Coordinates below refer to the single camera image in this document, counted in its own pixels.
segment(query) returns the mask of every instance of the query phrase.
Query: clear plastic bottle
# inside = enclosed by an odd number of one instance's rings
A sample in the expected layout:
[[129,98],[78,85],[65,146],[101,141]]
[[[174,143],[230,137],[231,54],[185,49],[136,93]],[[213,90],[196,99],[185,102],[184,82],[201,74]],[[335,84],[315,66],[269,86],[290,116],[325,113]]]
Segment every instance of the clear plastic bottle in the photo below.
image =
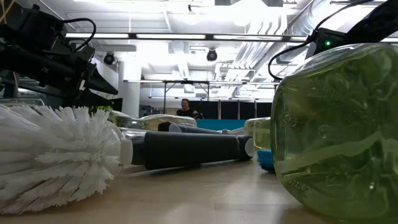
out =
[[154,114],[143,118],[132,118],[118,111],[110,111],[109,120],[120,128],[143,129],[149,131],[157,131],[158,125],[163,122],[197,127],[197,122],[193,118],[167,114]]
[[398,223],[398,47],[323,52],[285,78],[271,115],[275,170],[312,210]]
[[271,149],[270,118],[249,119],[244,123],[244,133],[253,137],[255,149]]

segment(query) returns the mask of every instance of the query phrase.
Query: security camera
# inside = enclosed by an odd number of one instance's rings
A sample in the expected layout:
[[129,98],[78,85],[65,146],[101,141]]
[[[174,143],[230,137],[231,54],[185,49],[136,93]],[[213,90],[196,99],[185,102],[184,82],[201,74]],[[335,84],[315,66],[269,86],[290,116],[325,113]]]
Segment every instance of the security camera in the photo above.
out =
[[104,63],[107,65],[114,65],[118,62],[118,59],[114,56],[113,52],[106,53],[104,57]]
[[215,60],[217,60],[216,49],[210,49],[209,52],[207,53],[207,61],[214,62]]

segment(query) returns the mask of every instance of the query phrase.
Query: woman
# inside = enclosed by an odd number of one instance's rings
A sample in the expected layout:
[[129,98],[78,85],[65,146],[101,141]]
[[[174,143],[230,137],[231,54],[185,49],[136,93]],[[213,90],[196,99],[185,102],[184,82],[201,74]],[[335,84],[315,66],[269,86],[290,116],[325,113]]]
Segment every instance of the woman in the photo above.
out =
[[177,111],[177,116],[188,116],[194,119],[201,119],[201,115],[189,107],[188,99],[182,99],[181,109]]

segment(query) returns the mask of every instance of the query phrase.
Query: table surface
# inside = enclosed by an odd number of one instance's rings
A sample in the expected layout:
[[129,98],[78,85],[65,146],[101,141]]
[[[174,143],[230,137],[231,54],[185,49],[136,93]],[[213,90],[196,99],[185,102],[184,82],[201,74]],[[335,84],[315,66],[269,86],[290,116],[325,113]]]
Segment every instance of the table surface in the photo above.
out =
[[326,224],[255,159],[121,175],[103,195],[60,208],[0,215],[28,224]]

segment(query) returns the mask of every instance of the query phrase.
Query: blue wall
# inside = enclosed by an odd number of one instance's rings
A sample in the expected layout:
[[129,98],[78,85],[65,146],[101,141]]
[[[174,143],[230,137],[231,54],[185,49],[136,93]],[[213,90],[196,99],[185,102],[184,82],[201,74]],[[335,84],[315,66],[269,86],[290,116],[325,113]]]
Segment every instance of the blue wall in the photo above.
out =
[[210,130],[234,130],[242,128],[246,120],[237,119],[198,119],[198,128],[205,128]]

